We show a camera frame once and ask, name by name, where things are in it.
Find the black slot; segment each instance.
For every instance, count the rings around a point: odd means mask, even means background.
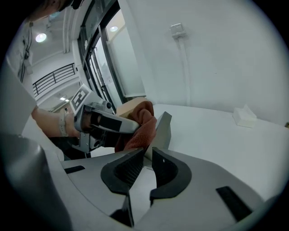
[[[119,132],[122,122],[105,116],[101,116],[99,125],[114,131]]]
[[[67,174],[70,174],[70,173],[77,172],[77,171],[80,171],[80,170],[83,170],[83,169],[85,169],[85,167],[83,167],[81,165],[78,165],[78,166],[71,167],[71,168],[65,168],[64,171]]]
[[[236,221],[240,221],[250,215],[252,210],[234,193],[234,191],[228,187],[222,187],[216,189],[231,214]]]

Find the white wall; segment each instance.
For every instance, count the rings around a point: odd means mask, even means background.
[[[62,37],[56,37],[52,35],[51,32],[46,32],[48,39],[41,44],[35,44],[38,42],[34,42],[31,46],[32,50],[32,65],[37,65],[38,63],[45,60],[47,57],[51,57],[57,53],[63,52],[63,41]]]
[[[191,105],[232,112],[247,103],[260,118],[289,120],[289,56],[269,19],[250,1],[119,0],[148,99],[185,105],[180,48],[188,37]]]
[[[41,79],[50,72],[71,63],[74,63],[72,52],[66,54],[61,52],[49,57],[48,59],[44,59],[43,61],[32,66],[32,83],[35,83],[37,80]]]
[[[109,46],[124,89],[124,95],[127,97],[145,96],[134,50],[125,26],[112,38]]]

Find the wrist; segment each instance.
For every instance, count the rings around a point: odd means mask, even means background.
[[[65,129],[66,133],[70,137],[79,137],[79,131],[74,127],[74,115],[73,113],[68,113],[65,116]]]

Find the towel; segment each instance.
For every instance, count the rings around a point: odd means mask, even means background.
[[[144,101],[138,104],[127,117],[137,122],[140,127],[134,134],[120,135],[115,146],[115,152],[120,152],[130,148],[146,149],[153,141],[156,135],[157,119],[154,117],[153,104],[150,101]]]

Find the glass door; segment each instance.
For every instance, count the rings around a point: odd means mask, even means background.
[[[102,84],[102,88],[104,89],[107,97],[111,98],[115,108],[117,108],[118,106],[122,105],[122,102],[107,64],[101,38],[99,38],[95,47],[93,48],[92,56],[94,66],[97,70],[99,70],[99,73],[97,72],[97,77]]]
[[[145,96],[145,88],[121,9],[108,22],[105,32],[110,59],[124,97]]]
[[[93,84],[93,81],[92,79],[90,78],[90,74],[89,74],[89,70],[87,70],[86,68],[84,68],[84,72],[85,72],[85,75],[87,76],[87,81],[89,83],[89,87],[91,90],[93,90],[94,92],[98,93],[98,91],[96,90],[94,84]]]
[[[107,100],[107,97],[105,96],[105,92],[102,88],[102,85],[101,85],[101,82],[100,82],[100,79],[98,78],[98,74],[97,74],[97,69],[95,67],[95,64],[94,64],[94,60],[93,60],[93,56],[91,55],[90,56],[90,60],[89,60],[89,66],[90,66],[90,69],[91,69],[91,72],[93,74],[93,78],[94,78],[94,81],[96,83],[96,86],[99,90],[99,93],[100,93],[100,97],[103,99],[103,100]]]

